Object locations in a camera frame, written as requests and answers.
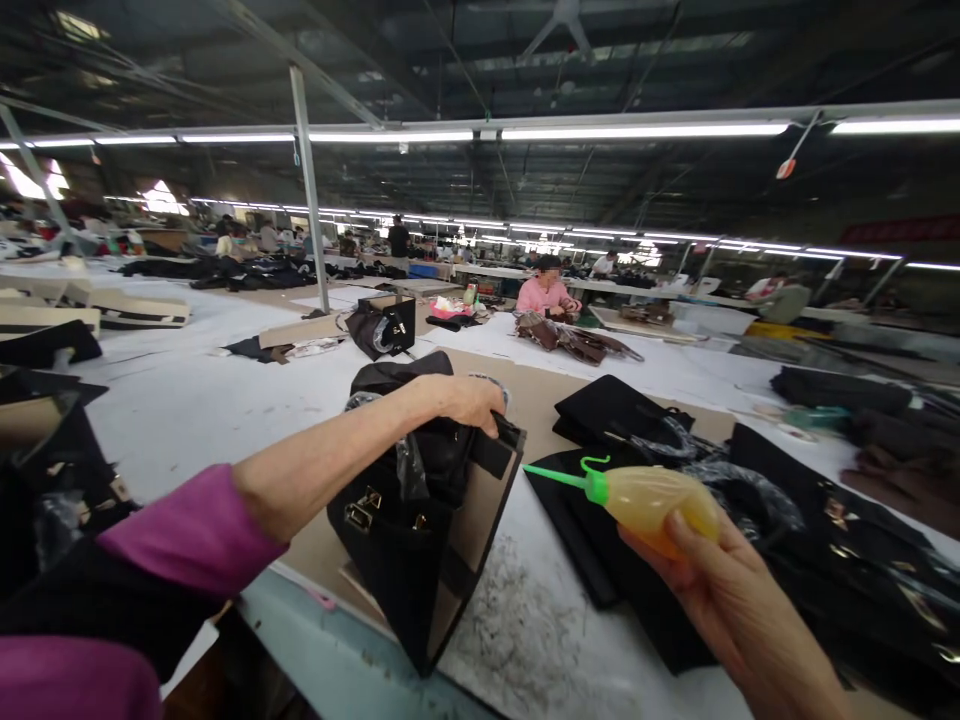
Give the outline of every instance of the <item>green nozzle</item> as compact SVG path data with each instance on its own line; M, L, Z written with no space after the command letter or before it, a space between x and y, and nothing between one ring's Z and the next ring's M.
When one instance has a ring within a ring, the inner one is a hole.
M595 502L597 505L606 505L607 499L610 497L610 486L607 484L607 476L587 465L588 462L608 463L610 462L610 456L607 455L607 457L602 460L600 458L583 458L580 461L580 467L582 467L583 471L587 474L586 477L567 475L566 473L556 472L555 470L544 470L543 468L534 467L533 465L524 465L523 469L525 472L533 473L534 475L541 475L566 485L578 487L586 493L587 500L590 502Z

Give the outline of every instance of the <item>yellow squeeze bottle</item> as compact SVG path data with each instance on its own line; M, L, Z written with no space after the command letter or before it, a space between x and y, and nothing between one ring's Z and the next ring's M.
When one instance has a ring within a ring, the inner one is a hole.
M528 473L542 475L581 488L591 502L603 505L633 535L672 560L683 553L667 537L663 524L674 510L712 542L720 536L717 502L704 485L689 475L661 467L625 467L600 472L588 462L605 463L610 458L583 458L586 477L524 465Z

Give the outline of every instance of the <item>metal pole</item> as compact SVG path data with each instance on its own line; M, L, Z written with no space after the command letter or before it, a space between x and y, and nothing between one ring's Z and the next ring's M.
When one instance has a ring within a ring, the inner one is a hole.
M876 284L876 287L874 287L873 290L871 290L870 293L867 295L867 299L863 301L864 307L869 307L870 303L873 302L873 299L877 296L877 293L879 293L880 290L883 289L883 286L886 285L887 282L889 282L890 278L893 277L893 274L899 269L900 265L903 264L903 261L904 261L904 258L900 258L893 265L890 266L890 269L887 270L886 274L882 278L880 278L880 282L878 282Z
M846 258L840 258L837 261L837 264L833 266L833 270L827 273L827 276L823 279L823 284L820 286L817 292L813 294L813 299L810 301L811 303L815 303L817 300L819 300L820 296L827 291L828 287L830 287L830 283L840 277L840 268L843 267L843 261L845 259Z
M317 269L320 309L329 314L330 300L327 297L327 271L323 262L323 235L320 231L317 178L313 174L313 144L310 142L307 96L303 91L303 73L296 65L290 66L290 85L293 86L293 107L297 113L297 136L300 138L300 164L303 166L303 185L307 191L307 207L310 208L310 236L313 238L313 262Z
M84 252L79 240L73 239L73 229L67 221L67 216L63 213L63 208L60 207L60 203L57 202L57 199L53 196L53 192L47 185L47 180L43 177L43 171L40 169L37 159L33 156L30 148L27 147L27 143L23 139L23 133L20 132L20 126L17 125L16 118L13 117L13 112L6 105L0 105L0 117L3 118L3 124L7 126L7 132L10 133L10 138L17 144L20 155L27 165L27 170L29 170L33 176L33 181L43 190L43 197L47 201L47 207L49 207L50 212L53 213L53 219L56 220L60 226L60 231L63 232L65 240L72 241L73 246L77 249L77 252L80 253L80 256L86 257L87 254Z
M687 249L683 251L683 257L680 258L680 267L677 268L677 275L683 272L683 266L687 263L687 255L690 254L690 248L693 247L693 241L687 243Z
M703 282L703 279L707 276L707 270L710 269L710 262L713 260L713 253L717 249L717 243L714 243L710 248L710 254L707 255L707 261L703 264L703 269L700 271L700 278L697 280L697 284L693 287L693 292L691 295L694 297L697 296L697 293L700 292L700 283Z

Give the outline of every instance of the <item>ceiling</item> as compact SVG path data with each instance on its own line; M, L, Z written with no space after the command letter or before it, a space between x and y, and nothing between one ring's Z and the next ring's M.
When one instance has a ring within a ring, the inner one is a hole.
M581 0L590 51L560 25L527 54L552 2L240 2L8 1L0 94L124 129L293 123L290 52L387 122L895 102L960 89L951 0ZM237 12L279 44L251 37ZM305 74L311 123L358 121ZM18 118L27 133L77 129ZM794 176L778 182L801 134L477 142L406 155L318 146L315 158L322 200L341 204L713 232L812 202L884 198L960 161L949 139L841 140L817 129ZM300 175L284 146L152 152Z

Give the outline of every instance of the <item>yellow crate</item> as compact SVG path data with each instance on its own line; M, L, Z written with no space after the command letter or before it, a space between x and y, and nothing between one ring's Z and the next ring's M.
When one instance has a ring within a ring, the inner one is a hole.
M759 320L753 322L745 335L752 337L769 337L777 340L794 340L798 337L815 337L822 340L829 340L829 335L814 332L813 330L804 330L803 328L793 327L792 325L777 325L776 323L765 323Z

